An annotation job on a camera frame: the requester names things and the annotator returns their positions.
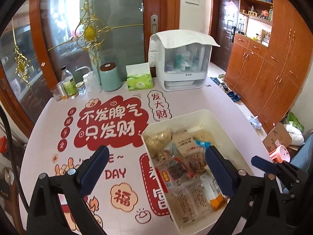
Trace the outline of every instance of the pink stool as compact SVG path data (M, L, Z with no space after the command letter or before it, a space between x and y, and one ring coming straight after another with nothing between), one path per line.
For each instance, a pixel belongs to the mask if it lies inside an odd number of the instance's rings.
M280 145L272 151L270 153L270 158L272 161L276 161L278 163L282 163L283 161L290 162L290 155L284 145Z

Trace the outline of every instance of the white bag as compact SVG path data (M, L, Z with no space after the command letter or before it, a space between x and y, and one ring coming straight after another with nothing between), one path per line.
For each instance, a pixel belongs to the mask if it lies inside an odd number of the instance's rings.
M294 146L302 146L304 144L304 138L301 131L295 128L292 125L285 124L284 127L286 131L289 133L290 137L292 138L292 145Z

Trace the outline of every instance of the screw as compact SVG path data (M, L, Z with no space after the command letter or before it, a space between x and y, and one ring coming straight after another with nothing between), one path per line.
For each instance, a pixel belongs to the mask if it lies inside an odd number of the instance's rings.
M244 169L240 169L240 170L238 170L238 174L240 176L245 176L245 175L247 175L247 172Z
M274 180L276 177L274 174L271 174L271 173L268 174L267 176L269 177L270 180Z
M40 178L40 179L44 179L44 178L46 177L46 175L47 175L47 174L45 174L45 173L43 172L43 173L41 173L41 174L39 175L39 178Z
M67 173L68 175L74 175L76 173L76 169L69 169Z

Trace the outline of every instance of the mint green canister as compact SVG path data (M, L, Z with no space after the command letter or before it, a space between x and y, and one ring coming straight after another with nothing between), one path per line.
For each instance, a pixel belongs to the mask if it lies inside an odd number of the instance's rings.
M114 62L108 62L100 66L100 80L104 91L111 92L121 87L122 81Z

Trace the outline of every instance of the green tissue box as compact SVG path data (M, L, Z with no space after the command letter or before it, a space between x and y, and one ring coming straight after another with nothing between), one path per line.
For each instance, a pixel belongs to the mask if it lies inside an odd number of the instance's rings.
M150 66L147 62L126 66L128 90L153 88Z

